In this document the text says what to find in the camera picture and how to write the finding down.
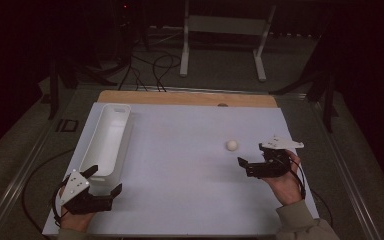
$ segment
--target white ball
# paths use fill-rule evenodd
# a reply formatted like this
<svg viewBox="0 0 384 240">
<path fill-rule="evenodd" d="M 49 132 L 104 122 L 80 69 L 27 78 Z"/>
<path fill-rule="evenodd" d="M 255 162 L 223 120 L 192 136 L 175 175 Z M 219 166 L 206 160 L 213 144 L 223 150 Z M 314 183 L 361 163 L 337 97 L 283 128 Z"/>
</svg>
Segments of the white ball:
<svg viewBox="0 0 384 240">
<path fill-rule="evenodd" d="M 230 141 L 227 141 L 226 147 L 227 147 L 227 150 L 229 151 L 235 151 L 236 149 L 238 149 L 239 146 L 236 141 L 230 140 Z"/>
</svg>

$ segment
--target human hand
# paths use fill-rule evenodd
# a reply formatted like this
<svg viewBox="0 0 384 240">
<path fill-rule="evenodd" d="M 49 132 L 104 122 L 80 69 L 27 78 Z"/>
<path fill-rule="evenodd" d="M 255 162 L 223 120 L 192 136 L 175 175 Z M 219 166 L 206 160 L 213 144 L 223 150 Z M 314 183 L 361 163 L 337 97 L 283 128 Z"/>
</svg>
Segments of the human hand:
<svg viewBox="0 0 384 240">
<path fill-rule="evenodd" d="M 299 164 L 301 162 L 301 159 L 293 152 L 286 150 L 286 153 L 295 163 Z M 298 165 L 295 163 L 291 163 L 291 170 L 297 173 Z M 281 177 L 263 178 L 263 180 L 269 184 L 277 200 L 283 206 L 291 205 L 302 200 L 298 180 L 292 173 L 287 172 Z"/>
<path fill-rule="evenodd" d="M 61 188 L 59 196 L 64 192 L 65 186 Z M 71 229 L 78 232 L 86 232 L 90 221 L 96 213 L 71 214 L 64 206 L 61 207 L 61 228 Z"/>
</svg>

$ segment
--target gray carpet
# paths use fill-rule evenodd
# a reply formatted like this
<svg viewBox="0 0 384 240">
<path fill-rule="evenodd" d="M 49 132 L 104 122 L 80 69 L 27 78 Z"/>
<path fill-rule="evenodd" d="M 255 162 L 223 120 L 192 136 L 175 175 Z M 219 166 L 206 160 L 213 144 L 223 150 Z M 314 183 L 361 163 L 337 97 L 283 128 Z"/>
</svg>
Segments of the gray carpet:
<svg viewBox="0 0 384 240">
<path fill-rule="evenodd" d="M 260 83 L 256 78 L 249 51 L 251 46 L 239 46 L 232 51 L 215 46 L 216 50 L 209 50 L 205 45 L 197 43 L 192 46 L 188 77 L 180 77 L 177 67 L 163 77 L 162 83 L 171 91 L 174 88 L 188 88 L 266 93 L 297 80 L 315 44 L 314 40 L 302 38 L 270 38 L 263 53 L 268 80 Z M 179 55 L 179 46 L 179 42 L 173 40 L 156 47 Z M 140 46 L 136 48 L 134 55 L 148 61 L 161 55 L 143 53 L 141 50 Z M 158 64 L 170 64 L 170 59 L 165 58 Z M 152 66 L 138 59 L 133 61 L 133 66 L 139 70 L 140 79 L 148 89 L 155 90 Z M 124 73 L 125 70 L 109 79 L 119 83 Z M 131 73 L 122 89 L 134 90 L 135 83 L 136 76 Z M 308 86 L 303 86 L 294 92 L 305 93 L 307 88 Z M 20 176 L 17 174 L 30 173 L 41 163 L 75 148 L 91 105 L 103 89 L 108 87 L 97 85 L 88 79 L 81 79 L 81 84 L 75 91 L 61 87 L 62 107 L 55 121 L 47 120 L 49 106 L 38 102 L 0 141 L 0 200 L 8 199 L 4 193 L 9 193 L 14 200 L 0 202 L 0 239 L 40 239 L 36 229 L 23 214 L 19 197 L 21 188 L 7 191 L 7 187 Z M 338 116 L 332 120 L 332 135 L 327 134 L 320 125 L 317 105 L 302 100 L 296 94 L 278 97 L 277 102 L 282 108 L 292 137 L 306 144 L 304 149 L 298 150 L 298 154 L 303 159 L 310 186 L 330 209 L 333 227 L 340 238 L 367 239 L 370 232 L 375 232 L 377 235 L 372 239 L 384 239 L 384 176 L 343 99 L 336 95 L 334 103 Z M 55 132 L 60 119 L 78 120 L 79 128 L 75 132 Z M 338 153 L 335 149 L 339 149 L 339 158 L 345 162 L 346 170 L 352 173 L 351 186 L 355 184 L 355 188 L 350 188 L 349 179 L 343 177 L 342 165 L 338 164 Z M 53 189 L 63 178 L 71 155 L 72 152 L 67 152 L 45 164 L 28 183 L 25 203 L 39 227 L 45 223 L 50 210 L 48 201 Z M 30 170 L 27 171 L 26 166 L 30 163 Z M 355 190 L 361 197 L 357 200 L 362 199 L 363 206 L 367 207 L 375 225 L 374 231 L 370 231 L 370 227 L 367 230 L 367 218 L 364 218 L 365 215 L 358 208 L 362 204 L 356 203 L 352 197 Z M 329 220 L 327 207 L 320 199 L 315 199 L 320 216 Z"/>
</svg>

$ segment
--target rectangular container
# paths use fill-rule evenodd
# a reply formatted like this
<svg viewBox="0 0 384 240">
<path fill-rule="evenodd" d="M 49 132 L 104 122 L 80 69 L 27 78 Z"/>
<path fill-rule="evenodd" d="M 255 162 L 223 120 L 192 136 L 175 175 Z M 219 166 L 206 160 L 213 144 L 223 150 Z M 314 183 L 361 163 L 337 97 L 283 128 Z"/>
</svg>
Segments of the rectangular container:
<svg viewBox="0 0 384 240">
<path fill-rule="evenodd" d="M 133 123 L 130 106 L 105 104 L 86 150 L 80 171 L 93 165 L 98 171 L 89 178 L 92 185 L 114 187 L 120 183 L 121 168 L 129 145 Z"/>
</svg>

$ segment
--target gray sleeve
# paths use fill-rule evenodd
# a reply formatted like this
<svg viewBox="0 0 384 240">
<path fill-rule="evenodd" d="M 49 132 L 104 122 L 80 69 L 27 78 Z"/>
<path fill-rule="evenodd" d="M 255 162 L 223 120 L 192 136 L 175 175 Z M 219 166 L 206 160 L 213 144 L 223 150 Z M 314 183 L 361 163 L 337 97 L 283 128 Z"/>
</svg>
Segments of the gray sleeve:
<svg viewBox="0 0 384 240">
<path fill-rule="evenodd" d="M 85 240 L 86 237 L 86 233 L 63 228 L 60 228 L 58 234 L 58 240 Z"/>
<path fill-rule="evenodd" d="M 304 200 L 278 208 L 276 212 L 282 223 L 276 235 L 278 240 L 339 240 L 325 220 L 313 219 Z"/>
</svg>

